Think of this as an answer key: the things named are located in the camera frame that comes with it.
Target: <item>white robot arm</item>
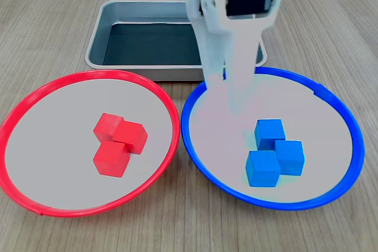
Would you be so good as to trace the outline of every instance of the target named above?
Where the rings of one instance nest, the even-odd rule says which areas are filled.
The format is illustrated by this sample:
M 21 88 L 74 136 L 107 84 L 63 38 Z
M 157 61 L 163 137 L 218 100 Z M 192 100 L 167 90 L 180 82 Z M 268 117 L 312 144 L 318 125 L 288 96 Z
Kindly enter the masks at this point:
M 274 24 L 281 0 L 185 2 L 197 39 L 207 89 L 226 83 L 232 110 L 240 112 L 253 89 L 261 33 Z

